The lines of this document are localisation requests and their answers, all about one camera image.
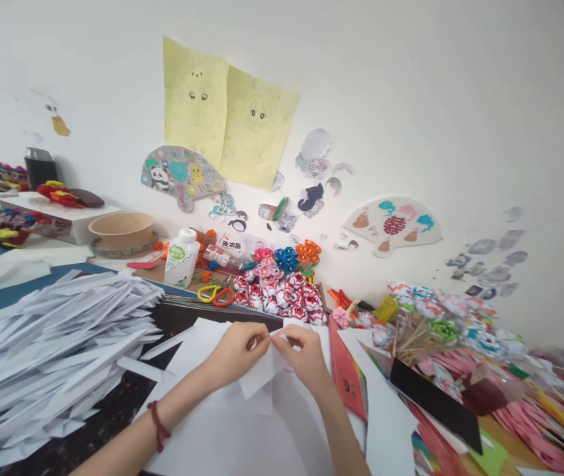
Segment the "yellow paper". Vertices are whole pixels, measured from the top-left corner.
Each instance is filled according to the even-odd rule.
[[[270,192],[299,94],[229,66],[227,97],[220,175]]]
[[[163,67],[165,143],[198,152],[218,169],[227,120],[228,64],[164,36]]]

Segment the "green label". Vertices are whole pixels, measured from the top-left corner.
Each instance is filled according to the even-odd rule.
[[[174,260],[184,259],[184,249],[178,245],[172,245],[169,247],[169,256]]]

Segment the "black thermos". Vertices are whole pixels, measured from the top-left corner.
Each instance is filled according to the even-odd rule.
[[[27,147],[24,160],[26,161],[28,183],[30,184],[31,190],[37,190],[37,187],[46,183],[48,180],[59,181],[57,164],[52,157],[50,157],[48,151]]]

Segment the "plastic bottle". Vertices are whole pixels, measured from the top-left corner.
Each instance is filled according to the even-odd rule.
[[[191,228],[182,228],[178,236],[169,242],[163,282],[180,288],[189,287],[199,251],[196,232]]]
[[[207,246],[203,257],[209,261],[216,260],[218,266],[228,270],[242,271],[242,268],[244,267],[242,260],[234,258],[229,253],[215,245]]]

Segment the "bowl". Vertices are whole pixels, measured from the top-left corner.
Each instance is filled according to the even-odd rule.
[[[151,241],[154,219],[140,213],[116,213],[97,218],[88,229],[111,250],[142,247]]]

